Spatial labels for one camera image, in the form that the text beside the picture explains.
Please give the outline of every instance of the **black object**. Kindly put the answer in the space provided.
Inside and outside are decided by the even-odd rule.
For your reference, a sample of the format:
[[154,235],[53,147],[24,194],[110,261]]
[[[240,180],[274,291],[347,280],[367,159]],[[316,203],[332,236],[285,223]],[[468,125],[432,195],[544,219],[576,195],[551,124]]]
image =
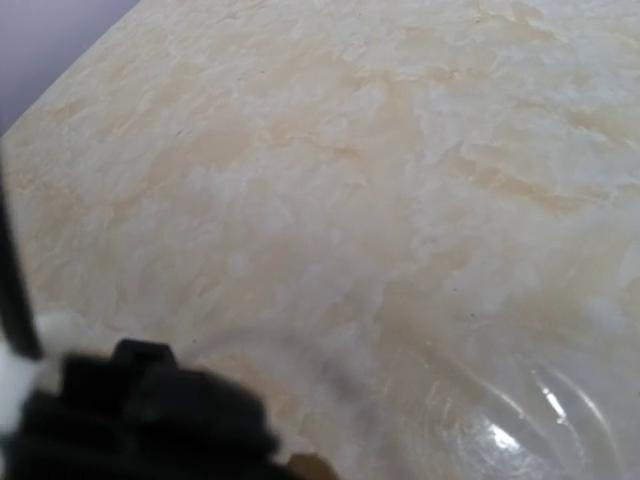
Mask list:
[[69,355],[59,395],[34,393],[4,443],[7,480],[294,480],[260,400],[178,367],[167,345],[121,341]]
[[0,165],[0,322],[13,351],[23,357],[38,360],[42,357],[42,347],[33,325],[33,314],[22,281],[7,205]]

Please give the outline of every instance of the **gray wall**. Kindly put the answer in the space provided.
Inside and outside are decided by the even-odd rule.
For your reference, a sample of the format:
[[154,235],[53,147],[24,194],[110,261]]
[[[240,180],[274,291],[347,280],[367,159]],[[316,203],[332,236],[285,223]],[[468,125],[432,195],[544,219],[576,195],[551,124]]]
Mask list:
[[0,136],[137,0],[0,0]]

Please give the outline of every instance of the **marble surface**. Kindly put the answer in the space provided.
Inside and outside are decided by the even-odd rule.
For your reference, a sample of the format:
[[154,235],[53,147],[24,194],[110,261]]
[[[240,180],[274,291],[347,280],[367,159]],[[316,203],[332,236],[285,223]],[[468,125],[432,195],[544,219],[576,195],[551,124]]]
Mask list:
[[638,478],[639,79],[632,0],[143,0],[5,137],[33,296],[345,478]]

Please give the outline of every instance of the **beige marble countertop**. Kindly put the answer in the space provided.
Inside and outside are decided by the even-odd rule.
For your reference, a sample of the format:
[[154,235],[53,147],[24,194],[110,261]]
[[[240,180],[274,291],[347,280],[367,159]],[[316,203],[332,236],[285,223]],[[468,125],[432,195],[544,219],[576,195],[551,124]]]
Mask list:
[[[639,142],[633,0],[143,0],[4,147],[36,303],[84,347],[170,341],[263,392],[286,451],[382,478],[336,413],[359,400],[275,361],[295,340],[213,348],[295,331],[429,478],[613,480],[640,465]],[[552,421],[545,368],[604,443],[563,447],[591,427]]]

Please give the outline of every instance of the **black cable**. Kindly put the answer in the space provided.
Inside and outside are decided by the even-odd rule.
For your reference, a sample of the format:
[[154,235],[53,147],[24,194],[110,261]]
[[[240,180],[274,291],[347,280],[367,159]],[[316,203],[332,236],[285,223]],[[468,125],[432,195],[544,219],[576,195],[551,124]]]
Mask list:
[[42,358],[33,313],[13,242],[0,156],[0,321],[12,350],[32,360]]

